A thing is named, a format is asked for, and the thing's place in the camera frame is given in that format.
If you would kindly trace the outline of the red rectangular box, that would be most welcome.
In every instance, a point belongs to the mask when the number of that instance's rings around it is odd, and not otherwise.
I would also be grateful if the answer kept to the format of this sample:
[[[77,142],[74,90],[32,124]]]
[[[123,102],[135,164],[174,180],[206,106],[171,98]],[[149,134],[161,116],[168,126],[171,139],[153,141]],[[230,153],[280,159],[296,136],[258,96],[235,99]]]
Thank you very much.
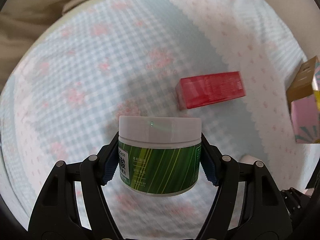
[[[246,95],[239,72],[184,77],[176,88],[180,110],[242,98]]]

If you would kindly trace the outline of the pink patterned cardboard box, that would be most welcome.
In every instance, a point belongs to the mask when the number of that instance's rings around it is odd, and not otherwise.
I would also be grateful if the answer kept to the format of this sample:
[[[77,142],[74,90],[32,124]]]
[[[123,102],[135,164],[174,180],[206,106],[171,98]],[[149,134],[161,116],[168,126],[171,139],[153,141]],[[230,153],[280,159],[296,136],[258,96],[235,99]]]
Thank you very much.
[[[298,144],[319,143],[319,58],[304,62],[286,91]]]

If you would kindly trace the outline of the beige curtain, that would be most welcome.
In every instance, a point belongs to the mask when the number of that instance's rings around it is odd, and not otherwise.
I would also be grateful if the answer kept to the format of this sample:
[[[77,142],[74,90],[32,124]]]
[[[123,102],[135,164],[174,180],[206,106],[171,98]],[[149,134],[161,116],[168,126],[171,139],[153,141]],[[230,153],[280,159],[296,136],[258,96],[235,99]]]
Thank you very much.
[[[31,45],[62,15],[87,0],[6,0],[1,9],[1,86]]]

